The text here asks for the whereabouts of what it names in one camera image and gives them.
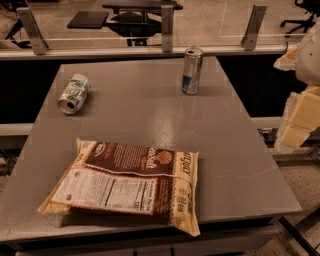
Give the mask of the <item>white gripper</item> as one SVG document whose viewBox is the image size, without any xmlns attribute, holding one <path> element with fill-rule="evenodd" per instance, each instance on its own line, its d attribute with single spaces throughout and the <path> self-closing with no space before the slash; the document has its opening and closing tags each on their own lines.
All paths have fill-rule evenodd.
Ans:
<svg viewBox="0 0 320 256">
<path fill-rule="evenodd" d="M 303 37 L 299 47 L 278 58 L 274 67 L 282 71 L 295 69 L 297 79 L 310 85 L 301 93 L 290 94 L 276 134 L 275 149 L 290 154 L 320 127 L 320 20 Z"/>
</svg>

